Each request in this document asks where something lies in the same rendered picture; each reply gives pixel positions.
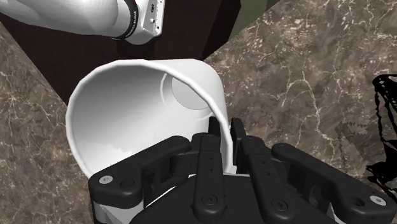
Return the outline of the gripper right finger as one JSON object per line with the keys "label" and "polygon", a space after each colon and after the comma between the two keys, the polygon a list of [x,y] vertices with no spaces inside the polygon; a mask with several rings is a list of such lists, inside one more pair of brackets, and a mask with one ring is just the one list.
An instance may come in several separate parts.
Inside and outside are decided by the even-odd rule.
{"label": "gripper right finger", "polygon": [[231,122],[233,163],[248,172],[265,224],[391,224],[397,204],[368,185],[286,143],[266,147]]}

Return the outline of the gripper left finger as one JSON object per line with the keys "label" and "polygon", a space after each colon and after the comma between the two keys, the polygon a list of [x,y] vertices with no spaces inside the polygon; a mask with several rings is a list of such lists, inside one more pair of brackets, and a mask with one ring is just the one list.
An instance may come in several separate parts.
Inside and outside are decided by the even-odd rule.
{"label": "gripper left finger", "polygon": [[95,221],[220,221],[225,213],[220,125],[167,138],[88,181]]}

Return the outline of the white cup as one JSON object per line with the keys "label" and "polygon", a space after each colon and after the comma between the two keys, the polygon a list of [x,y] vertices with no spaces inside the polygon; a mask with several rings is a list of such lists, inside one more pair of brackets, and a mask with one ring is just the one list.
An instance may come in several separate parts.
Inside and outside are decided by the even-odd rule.
{"label": "white cup", "polygon": [[233,170],[223,84],[196,59],[117,60],[94,69],[72,93],[67,140],[88,177],[95,224],[129,224],[135,215],[195,172],[190,142],[221,138]]}

